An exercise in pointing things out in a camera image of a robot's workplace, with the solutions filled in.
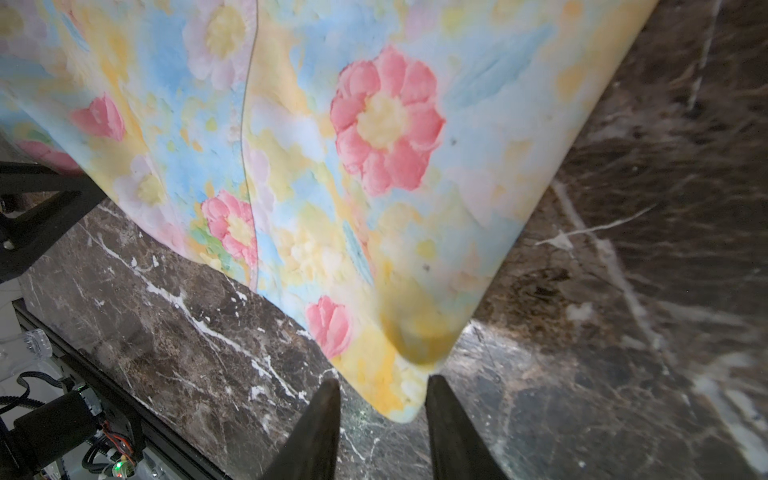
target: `floral fabric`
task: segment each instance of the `floral fabric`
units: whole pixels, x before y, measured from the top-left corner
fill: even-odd
[[[654,0],[0,0],[0,127],[409,421]]]

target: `transparent plastic cup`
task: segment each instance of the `transparent plastic cup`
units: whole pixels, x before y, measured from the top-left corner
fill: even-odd
[[[0,382],[52,355],[51,343],[40,329],[0,339]]]

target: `brown marble table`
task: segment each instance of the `brown marble table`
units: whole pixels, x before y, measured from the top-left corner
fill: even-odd
[[[662,0],[462,334],[445,375],[510,478],[768,472],[767,31],[765,2]],[[21,284],[237,480],[336,374],[109,201]],[[342,385],[337,478],[431,478],[423,413],[392,423]]]

